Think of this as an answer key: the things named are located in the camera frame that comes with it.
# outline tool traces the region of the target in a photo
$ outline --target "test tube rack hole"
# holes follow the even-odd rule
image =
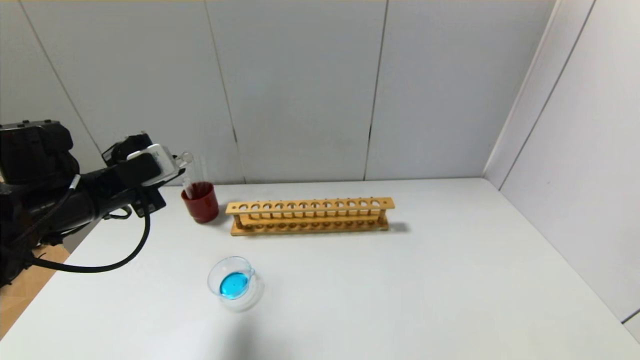
[[[230,202],[232,236],[341,233],[389,229],[390,197]]]

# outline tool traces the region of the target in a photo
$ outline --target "glass beaker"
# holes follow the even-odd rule
[[[254,306],[262,296],[263,284],[249,261],[231,256],[219,261],[209,272],[207,284],[222,304],[232,311]]]

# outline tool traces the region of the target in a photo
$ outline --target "wall seam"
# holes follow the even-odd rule
[[[234,141],[236,142],[236,151],[238,153],[238,162],[240,164],[240,172],[242,173],[242,178],[244,183],[246,184],[246,175],[244,172],[244,167],[242,164],[242,156],[240,154],[240,144],[238,143],[238,137],[236,133],[236,127],[234,125],[234,118],[231,115],[231,105],[229,103],[229,96],[227,94],[227,85],[225,83],[225,77],[222,74],[222,62],[220,61],[220,56],[218,56],[218,46],[216,45],[216,37],[213,35],[213,24],[211,22],[211,16],[209,15],[209,7],[207,6],[207,0],[202,1],[204,3],[204,12],[207,14],[207,22],[209,23],[209,31],[211,32],[211,42],[213,44],[213,53],[216,57],[216,62],[218,63],[218,72],[220,73],[220,81],[222,81],[222,89],[225,93],[225,101],[227,102],[227,111],[229,114],[229,122],[231,123],[231,131],[234,134]]]
[[[538,117],[536,117],[536,121],[533,123],[533,126],[531,127],[531,130],[529,131],[529,134],[527,134],[527,137],[525,138],[524,142],[522,143],[522,146],[520,147],[520,150],[518,151],[518,154],[516,155],[516,158],[513,160],[513,163],[511,164],[511,167],[509,168],[509,171],[507,172],[507,175],[502,180],[502,184],[500,184],[500,187],[498,188],[498,191],[502,190],[502,187],[507,182],[507,179],[509,179],[509,175],[511,175],[511,171],[513,170],[513,167],[518,162],[518,159],[520,158],[520,155],[521,155],[522,151],[524,150],[525,146],[527,146],[527,142],[529,141],[529,138],[531,137],[531,134],[533,134],[533,131],[536,129],[536,126],[538,125],[538,121],[540,121],[540,118],[542,117],[542,114],[545,112],[545,109],[547,108],[547,104],[549,103],[549,100],[553,96],[553,94],[554,94],[554,92],[556,90],[556,86],[558,85],[558,82],[560,82],[560,79],[562,78],[562,75],[564,74],[564,70],[566,69],[566,66],[569,63],[569,60],[571,60],[571,56],[573,55],[573,50],[575,50],[575,46],[578,44],[578,41],[580,41],[580,37],[582,36],[582,32],[584,31],[584,27],[586,26],[587,22],[589,21],[589,17],[591,16],[591,11],[593,10],[593,7],[594,7],[596,1],[597,0],[593,0],[593,2],[591,3],[591,7],[589,7],[589,11],[587,12],[587,16],[585,17],[584,22],[582,23],[582,27],[580,27],[580,31],[578,32],[578,36],[575,38],[575,41],[574,41],[573,45],[571,46],[571,51],[569,51],[569,56],[567,56],[566,60],[564,61],[564,64],[562,66],[562,70],[560,70],[560,74],[558,74],[556,82],[554,83],[554,86],[551,88],[551,92],[549,92],[549,95],[547,96],[547,100],[545,100],[545,103],[542,106],[542,109],[540,110],[540,113],[538,114]]]
[[[67,99],[69,100],[69,103],[71,104],[71,107],[74,109],[74,112],[76,113],[76,115],[80,119],[80,123],[83,125],[84,130],[89,135],[89,138],[91,139],[91,142],[95,146],[96,150],[98,150],[98,153],[102,154],[102,151],[100,150],[100,147],[98,146],[98,143],[95,141],[95,139],[93,138],[93,135],[91,135],[91,132],[89,131],[89,128],[84,123],[84,119],[82,118],[82,115],[80,115],[80,111],[78,111],[78,109],[76,107],[76,104],[71,99],[71,95],[69,94],[69,91],[67,91],[67,88],[65,87],[65,84],[62,82],[62,78],[60,78],[60,75],[58,74],[58,71],[56,70],[56,67],[53,65],[53,62],[51,61],[51,58],[49,57],[49,54],[47,54],[47,50],[45,49],[40,37],[38,36],[38,33],[36,32],[36,28],[34,27],[33,23],[31,22],[31,18],[29,17],[29,14],[27,13],[27,10],[24,8],[24,4],[22,4],[22,0],[18,1],[18,3],[20,4],[20,7],[22,8],[22,12],[24,13],[24,16],[27,18],[27,22],[29,23],[29,27],[31,28],[31,31],[33,32],[33,35],[35,36],[36,41],[38,42],[38,45],[40,46],[40,49],[44,53],[45,59],[47,59],[47,62],[49,63],[49,66],[51,67],[51,70],[53,71],[53,74],[56,76],[56,79],[58,80],[58,83],[60,84],[60,87],[62,87],[62,91],[64,91],[65,96],[67,96]]]
[[[382,36],[380,36],[380,53],[378,54],[378,70],[376,72],[376,84],[373,89],[373,103],[371,105],[371,121],[369,123],[369,138],[367,139],[367,154],[364,159],[364,174],[362,181],[367,179],[367,166],[369,164],[369,148],[371,147],[371,131],[373,130],[373,115],[376,111],[376,97],[378,96],[378,80],[380,80],[380,64],[382,63],[382,48],[385,45],[385,31],[387,29],[387,15],[389,13],[389,0],[385,3],[385,17],[382,22]]]

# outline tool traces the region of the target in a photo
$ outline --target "white wall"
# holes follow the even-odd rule
[[[553,5],[389,2],[367,179],[482,175]]]
[[[248,182],[362,180],[384,1],[209,1]]]
[[[502,187],[619,319],[640,307],[639,13],[595,3]]]
[[[80,119],[100,150],[145,130],[204,155],[217,183],[478,176],[552,5],[30,1],[52,67],[20,82],[42,88],[55,70],[68,98],[33,103],[73,104],[77,121],[73,106],[59,118],[75,137]],[[25,111],[25,98],[4,102]]]
[[[45,119],[69,129],[81,171],[104,167],[20,4],[0,1],[0,124]]]
[[[578,39],[594,0],[558,0],[538,52],[487,163],[484,177],[502,187]]]
[[[25,2],[44,49],[102,151],[146,131],[243,181],[201,1]]]

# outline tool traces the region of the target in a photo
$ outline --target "wooden floor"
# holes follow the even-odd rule
[[[34,254],[36,257],[44,254],[42,259],[59,263],[64,262],[69,256],[67,250],[61,245],[47,246],[35,250]],[[0,339],[9,331],[55,272],[55,270],[32,266],[23,270],[11,285],[0,288]]]

